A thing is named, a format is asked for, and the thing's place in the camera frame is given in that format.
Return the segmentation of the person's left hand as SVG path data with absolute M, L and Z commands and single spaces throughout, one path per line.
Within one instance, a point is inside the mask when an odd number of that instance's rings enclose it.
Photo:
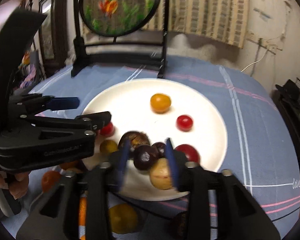
M 14 199 L 25 196 L 29 187 L 29 174 L 30 172 L 15 174 L 14 180 L 8 183 L 6 183 L 0 174 L 0 189 L 9 190 Z

